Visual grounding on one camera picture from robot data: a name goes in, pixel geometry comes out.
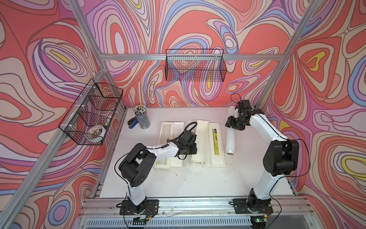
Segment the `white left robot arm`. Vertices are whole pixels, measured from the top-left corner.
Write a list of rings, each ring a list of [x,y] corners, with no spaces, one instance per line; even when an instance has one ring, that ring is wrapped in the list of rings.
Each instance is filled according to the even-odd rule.
[[[143,183],[155,162],[171,157],[184,160],[187,155],[197,154],[196,137],[192,131],[184,130],[178,137],[168,140],[165,144],[153,147],[142,143],[135,145],[118,166],[121,177],[128,184],[129,201],[134,206],[140,206],[146,200]]]

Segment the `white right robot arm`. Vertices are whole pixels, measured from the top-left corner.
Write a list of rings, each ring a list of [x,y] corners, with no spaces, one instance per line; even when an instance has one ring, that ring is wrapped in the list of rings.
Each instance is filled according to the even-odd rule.
[[[280,179],[285,178],[297,169],[299,143],[285,137],[267,119],[259,108],[253,108],[249,100],[237,102],[234,114],[228,117],[226,127],[238,131],[251,126],[257,130],[267,145],[263,157],[265,171],[257,185],[250,190],[245,206],[251,213],[270,207],[272,193]]]

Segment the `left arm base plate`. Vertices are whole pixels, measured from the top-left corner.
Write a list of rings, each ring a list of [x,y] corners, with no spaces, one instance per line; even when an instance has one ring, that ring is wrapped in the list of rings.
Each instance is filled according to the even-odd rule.
[[[148,215],[155,216],[159,211],[158,199],[145,199],[141,204],[134,205],[131,200],[123,200],[116,205],[120,209],[121,216]]]

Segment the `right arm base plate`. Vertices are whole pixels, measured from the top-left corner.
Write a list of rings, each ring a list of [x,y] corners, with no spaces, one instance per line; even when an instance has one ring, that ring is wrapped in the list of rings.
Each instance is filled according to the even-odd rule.
[[[234,207],[236,214],[271,215],[274,211],[270,201],[271,199],[235,198],[229,204]]]

